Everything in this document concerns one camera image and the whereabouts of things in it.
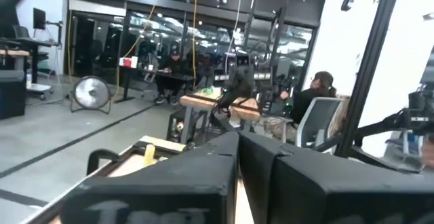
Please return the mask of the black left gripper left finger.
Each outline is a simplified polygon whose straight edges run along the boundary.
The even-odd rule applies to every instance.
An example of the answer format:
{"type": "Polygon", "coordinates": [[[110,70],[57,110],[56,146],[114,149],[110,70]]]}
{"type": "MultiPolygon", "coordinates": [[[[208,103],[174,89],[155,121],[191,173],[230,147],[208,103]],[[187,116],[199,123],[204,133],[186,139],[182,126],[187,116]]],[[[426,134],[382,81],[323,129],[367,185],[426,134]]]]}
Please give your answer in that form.
{"type": "Polygon", "coordinates": [[[135,172],[92,177],[66,198],[62,224],[235,224],[239,135],[135,172]]]}

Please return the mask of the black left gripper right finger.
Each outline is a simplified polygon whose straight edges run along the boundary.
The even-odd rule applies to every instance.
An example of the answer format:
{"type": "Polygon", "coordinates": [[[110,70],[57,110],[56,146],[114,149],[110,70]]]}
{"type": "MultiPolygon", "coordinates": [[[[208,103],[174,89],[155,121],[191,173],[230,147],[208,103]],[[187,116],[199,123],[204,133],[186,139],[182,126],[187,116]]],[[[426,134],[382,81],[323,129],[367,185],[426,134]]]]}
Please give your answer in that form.
{"type": "Polygon", "coordinates": [[[255,224],[434,224],[434,176],[404,174],[242,132],[255,224]]]}

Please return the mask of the black monitor on arm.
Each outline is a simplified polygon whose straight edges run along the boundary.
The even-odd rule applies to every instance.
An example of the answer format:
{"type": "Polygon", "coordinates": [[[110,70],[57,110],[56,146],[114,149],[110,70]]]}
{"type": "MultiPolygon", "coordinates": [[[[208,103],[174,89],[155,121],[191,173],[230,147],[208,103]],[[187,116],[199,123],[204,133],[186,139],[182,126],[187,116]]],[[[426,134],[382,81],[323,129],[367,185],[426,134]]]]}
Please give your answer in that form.
{"type": "Polygon", "coordinates": [[[37,8],[33,8],[33,28],[44,30],[46,23],[46,13],[45,11],[37,8]]]}

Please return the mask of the small light wooden peg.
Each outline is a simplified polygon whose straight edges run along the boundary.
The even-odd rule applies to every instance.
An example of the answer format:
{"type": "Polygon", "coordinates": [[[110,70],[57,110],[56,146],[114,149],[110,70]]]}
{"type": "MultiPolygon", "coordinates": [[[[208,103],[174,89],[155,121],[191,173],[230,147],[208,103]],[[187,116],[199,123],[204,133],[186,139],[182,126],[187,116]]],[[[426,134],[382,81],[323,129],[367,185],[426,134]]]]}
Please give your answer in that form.
{"type": "Polygon", "coordinates": [[[153,144],[148,144],[144,153],[144,166],[150,166],[154,164],[155,146],[153,144]]]}

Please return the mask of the black computer box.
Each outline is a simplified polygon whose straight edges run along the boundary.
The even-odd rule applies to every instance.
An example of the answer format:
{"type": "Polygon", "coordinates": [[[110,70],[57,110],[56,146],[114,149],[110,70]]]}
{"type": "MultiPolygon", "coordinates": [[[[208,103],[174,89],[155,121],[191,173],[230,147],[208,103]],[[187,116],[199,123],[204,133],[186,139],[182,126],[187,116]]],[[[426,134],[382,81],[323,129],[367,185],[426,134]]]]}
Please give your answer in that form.
{"type": "Polygon", "coordinates": [[[186,109],[182,108],[170,115],[166,134],[167,141],[172,141],[175,143],[180,142],[180,137],[184,128],[185,113],[186,109]]]}

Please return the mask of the grey office chair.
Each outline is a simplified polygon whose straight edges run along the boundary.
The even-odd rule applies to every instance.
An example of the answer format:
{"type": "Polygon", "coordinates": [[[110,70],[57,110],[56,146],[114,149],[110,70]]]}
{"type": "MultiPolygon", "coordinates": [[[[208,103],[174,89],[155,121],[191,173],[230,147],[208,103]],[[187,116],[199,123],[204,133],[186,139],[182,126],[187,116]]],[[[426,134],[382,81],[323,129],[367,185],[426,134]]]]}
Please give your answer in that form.
{"type": "Polygon", "coordinates": [[[310,103],[300,121],[296,135],[296,146],[313,149],[330,137],[330,128],[343,99],[317,97],[310,103]]]}

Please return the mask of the wooden robot station table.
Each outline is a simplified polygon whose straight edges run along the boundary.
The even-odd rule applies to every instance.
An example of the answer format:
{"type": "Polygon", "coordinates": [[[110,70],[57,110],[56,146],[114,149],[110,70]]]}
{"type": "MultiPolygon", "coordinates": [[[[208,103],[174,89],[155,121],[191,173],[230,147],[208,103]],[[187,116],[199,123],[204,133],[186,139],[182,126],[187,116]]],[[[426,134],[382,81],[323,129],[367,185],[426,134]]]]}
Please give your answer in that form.
{"type": "Polygon", "coordinates": [[[191,128],[196,128],[196,123],[192,118],[195,109],[198,110],[197,119],[203,117],[201,128],[205,133],[208,132],[207,126],[210,125],[216,126],[222,131],[233,130],[233,127],[229,123],[232,115],[241,120],[241,129],[244,131],[249,131],[253,122],[260,121],[261,114],[255,98],[235,99],[228,109],[223,110],[223,115],[226,115],[228,118],[217,118],[217,114],[220,113],[221,96],[219,92],[213,94],[196,92],[194,94],[186,94],[180,98],[180,104],[186,107],[184,128],[180,136],[181,144],[187,144],[191,128]]]}

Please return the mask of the person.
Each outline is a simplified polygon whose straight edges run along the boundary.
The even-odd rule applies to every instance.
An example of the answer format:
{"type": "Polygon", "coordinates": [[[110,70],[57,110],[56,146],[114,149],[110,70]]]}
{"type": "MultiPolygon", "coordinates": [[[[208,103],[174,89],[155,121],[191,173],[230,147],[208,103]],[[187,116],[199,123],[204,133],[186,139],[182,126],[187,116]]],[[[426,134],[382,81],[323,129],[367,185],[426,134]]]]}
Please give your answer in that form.
{"type": "Polygon", "coordinates": [[[334,78],[327,71],[317,72],[311,81],[309,89],[296,93],[293,97],[290,118],[293,124],[299,124],[310,103],[317,97],[336,97],[336,88],[332,85],[334,78]]]}
{"type": "Polygon", "coordinates": [[[165,101],[170,101],[173,105],[177,105],[178,93],[185,84],[185,80],[179,77],[189,73],[188,67],[181,58],[178,44],[171,46],[170,56],[159,65],[159,69],[165,75],[157,75],[155,78],[158,92],[155,103],[160,105],[165,101]]]}

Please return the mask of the black desk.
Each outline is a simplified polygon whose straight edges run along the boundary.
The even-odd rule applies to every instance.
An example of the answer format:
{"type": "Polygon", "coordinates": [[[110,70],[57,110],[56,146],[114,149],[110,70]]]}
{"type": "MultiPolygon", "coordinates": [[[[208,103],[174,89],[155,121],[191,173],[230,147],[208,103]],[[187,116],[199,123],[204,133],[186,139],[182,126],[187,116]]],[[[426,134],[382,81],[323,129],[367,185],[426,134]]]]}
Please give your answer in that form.
{"type": "Polygon", "coordinates": [[[186,93],[190,83],[195,82],[195,78],[190,75],[175,74],[165,72],[164,70],[152,69],[149,65],[147,68],[133,69],[133,68],[122,68],[124,78],[121,83],[121,94],[120,96],[115,95],[114,103],[126,102],[135,98],[144,98],[145,100],[152,100],[157,96],[155,78],[156,77],[170,77],[184,82],[182,90],[186,93]]]}

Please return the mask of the round floor fan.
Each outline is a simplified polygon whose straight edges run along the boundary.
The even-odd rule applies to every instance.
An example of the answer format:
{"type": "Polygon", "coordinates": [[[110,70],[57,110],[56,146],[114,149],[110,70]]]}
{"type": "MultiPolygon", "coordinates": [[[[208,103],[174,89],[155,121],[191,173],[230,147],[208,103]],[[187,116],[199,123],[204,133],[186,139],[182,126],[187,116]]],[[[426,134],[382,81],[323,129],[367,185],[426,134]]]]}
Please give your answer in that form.
{"type": "Polygon", "coordinates": [[[82,77],[69,95],[71,113],[77,111],[111,112],[111,91],[105,80],[97,76],[82,77]]]}

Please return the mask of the red white box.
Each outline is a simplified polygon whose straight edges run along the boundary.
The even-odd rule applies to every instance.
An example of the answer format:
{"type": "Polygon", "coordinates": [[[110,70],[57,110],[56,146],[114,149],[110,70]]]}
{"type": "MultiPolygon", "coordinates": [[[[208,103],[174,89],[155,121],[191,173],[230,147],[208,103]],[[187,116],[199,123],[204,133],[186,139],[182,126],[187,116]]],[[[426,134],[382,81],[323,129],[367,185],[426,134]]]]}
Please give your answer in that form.
{"type": "Polygon", "coordinates": [[[121,57],[119,59],[119,66],[120,67],[127,67],[131,69],[136,69],[138,66],[138,57],[132,56],[132,57],[121,57]]]}

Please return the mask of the black cabinet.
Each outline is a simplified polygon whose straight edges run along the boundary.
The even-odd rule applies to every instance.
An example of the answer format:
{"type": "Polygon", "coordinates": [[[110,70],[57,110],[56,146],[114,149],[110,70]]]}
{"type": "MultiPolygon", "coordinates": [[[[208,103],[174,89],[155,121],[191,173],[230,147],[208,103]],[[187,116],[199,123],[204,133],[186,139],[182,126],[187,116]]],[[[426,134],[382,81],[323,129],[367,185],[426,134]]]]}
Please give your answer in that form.
{"type": "Polygon", "coordinates": [[[25,74],[0,70],[0,120],[23,116],[26,106],[25,74]]]}

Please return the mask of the dark standing desk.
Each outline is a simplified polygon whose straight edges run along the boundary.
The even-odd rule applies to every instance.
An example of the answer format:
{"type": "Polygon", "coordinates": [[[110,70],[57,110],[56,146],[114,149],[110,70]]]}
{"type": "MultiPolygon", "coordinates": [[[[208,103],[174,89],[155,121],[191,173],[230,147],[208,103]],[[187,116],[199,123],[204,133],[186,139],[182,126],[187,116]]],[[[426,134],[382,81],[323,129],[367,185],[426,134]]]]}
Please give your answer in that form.
{"type": "Polygon", "coordinates": [[[0,37],[0,45],[14,45],[18,46],[19,48],[24,48],[24,50],[30,50],[31,51],[31,58],[32,58],[32,64],[31,64],[31,72],[32,72],[32,83],[37,83],[37,64],[39,62],[38,58],[38,47],[56,47],[59,46],[59,43],[55,43],[53,41],[40,41],[32,38],[16,38],[16,39],[6,39],[3,37],[0,37]]]}

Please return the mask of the black frame hook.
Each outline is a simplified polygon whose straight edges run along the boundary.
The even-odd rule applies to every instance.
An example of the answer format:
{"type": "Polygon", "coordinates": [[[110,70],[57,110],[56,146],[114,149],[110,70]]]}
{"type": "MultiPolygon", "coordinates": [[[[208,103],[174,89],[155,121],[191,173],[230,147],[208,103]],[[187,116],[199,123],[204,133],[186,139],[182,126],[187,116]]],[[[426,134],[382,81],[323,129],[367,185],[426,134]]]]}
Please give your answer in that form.
{"type": "Polygon", "coordinates": [[[108,149],[97,149],[91,152],[87,161],[86,175],[90,175],[91,173],[99,169],[100,160],[110,160],[117,162],[119,158],[119,154],[108,149]]]}

